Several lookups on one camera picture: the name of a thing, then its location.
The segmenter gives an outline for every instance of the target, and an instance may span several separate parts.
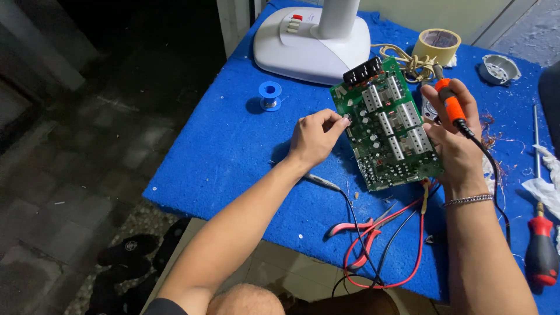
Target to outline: leg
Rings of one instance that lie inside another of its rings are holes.
[[[365,289],[341,297],[318,300],[311,303],[296,304],[286,311],[287,314],[391,314],[399,310],[389,294],[383,290]]]
[[[269,290],[252,284],[238,284],[214,297],[208,315],[284,315],[280,300]]]

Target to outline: pliers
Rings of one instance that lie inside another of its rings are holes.
[[[373,218],[368,218],[365,223],[358,223],[358,229],[359,230],[366,230],[366,229],[370,228],[372,225],[377,224],[379,221],[381,221],[389,213],[389,211],[391,211],[393,209],[393,207],[395,205],[396,205],[396,203],[393,204],[392,206],[390,206],[387,209],[387,211],[383,212],[383,214],[380,215],[377,219],[375,219],[375,221],[373,220]],[[367,262],[366,252],[369,255],[370,249],[371,249],[371,244],[374,242],[375,237],[378,236],[381,233],[381,231],[379,231],[379,228],[382,227],[383,225],[385,225],[387,222],[391,222],[393,219],[395,219],[399,215],[400,214],[391,217],[389,220],[383,221],[381,224],[376,226],[373,230],[371,230],[368,233],[368,235],[366,237],[366,240],[364,242],[364,245],[366,246],[366,248],[362,249],[362,252],[361,252],[360,256],[358,256],[358,259],[356,259],[353,263],[348,265],[348,267],[347,267],[348,271],[356,272],[358,269],[360,269],[361,267],[363,267],[366,264],[366,262]],[[344,231],[344,230],[356,230],[356,224],[355,223],[336,224],[332,228],[330,228],[330,230],[327,231],[326,237],[331,238],[335,234],[339,233],[340,231]]]

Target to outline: circuit board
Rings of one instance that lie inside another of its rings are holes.
[[[443,167],[394,57],[369,60],[330,88],[370,191],[435,177]]]

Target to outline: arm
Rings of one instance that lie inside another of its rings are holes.
[[[255,249],[292,187],[326,159],[348,123],[330,109],[301,118],[288,156],[202,227],[158,297],[172,300],[190,315],[206,314],[216,290]],[[327,124],[332,128],[324,132]]]
[[[480,139],[477,104],[465,85],[450,82],[467,118]],[[442,125],[424,124],[443,158],[441,178],[446,201],[487,194],[482,152],[451,125],[445,107],[431,86],[422,94],[437,110]],[[498,223],[492,201],[454,205],[446,209],[449,243],[449,291],[457,313],[538,314],[536,305]]]

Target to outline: forearm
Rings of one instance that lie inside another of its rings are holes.
[[[159,296],[176,303],[184,296],[209,301],[258,245],[280,204],[304,173],[297,163],[282,161],[227,205],[184,249]],[[195,292],[185,295],[188,290]],[[178,304],[185,308],[189,303]]]
[[[467,192],[455,198],[475,194]],[[493,202],[450,206],[446,213],[449,290],[455,311],[537,314],[529,286],[503,236]]]

